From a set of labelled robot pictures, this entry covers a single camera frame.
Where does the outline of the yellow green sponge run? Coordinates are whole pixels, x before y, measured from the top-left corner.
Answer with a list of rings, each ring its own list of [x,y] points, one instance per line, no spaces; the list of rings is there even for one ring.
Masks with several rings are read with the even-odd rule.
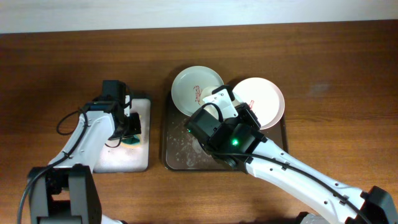
[[[129,147],[140,146],[141,143],[142,143],[142,137],[140,134],[136,134],[136,135],[130,136],[128,138],[124,138],[122,140],[122,144],[129,146]]]

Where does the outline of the pink white plate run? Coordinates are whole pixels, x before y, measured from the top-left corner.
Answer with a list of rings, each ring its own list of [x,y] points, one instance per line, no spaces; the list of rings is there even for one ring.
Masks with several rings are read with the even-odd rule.
[[[265,78],[247,78],[233,88],[233,93],[239,102],[248,104],[260,129],[275,126],[284,115],[285,100],[281,90]]]

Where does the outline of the pale green plate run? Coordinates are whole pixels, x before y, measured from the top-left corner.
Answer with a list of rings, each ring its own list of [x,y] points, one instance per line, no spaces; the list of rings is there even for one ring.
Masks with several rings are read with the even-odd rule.
[[[208,67],[188,67],[182,70],[172,83],[173,103],[180,112],[191,116],[201,106],[200,98],[204,89],[223,84],[222,78]]]

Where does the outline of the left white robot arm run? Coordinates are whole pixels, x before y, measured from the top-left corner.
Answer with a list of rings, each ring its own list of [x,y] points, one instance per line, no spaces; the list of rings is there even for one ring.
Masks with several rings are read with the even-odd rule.
[[[77,111],[78,124],[63,149],[47,166],[30,170],[18,223],[26,202],[32,223],[116,223],[102,212],[93,171],[109,139],[137,132],[131,125],[139,116],[129,114],[130,107],[124,96],[99,98]]]

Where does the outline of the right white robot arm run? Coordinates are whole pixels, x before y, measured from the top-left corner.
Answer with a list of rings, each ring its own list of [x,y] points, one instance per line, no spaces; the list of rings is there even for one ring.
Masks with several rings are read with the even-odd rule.
[[[199,145],[214,160],[274,184],[319,213],[329,223],[397,223],[391,195],[374,186],[369,192],[341,183],[282,150],[259,130],[245,103],[226,118],[220,107],[212,115],[202,106],[191,121]]]

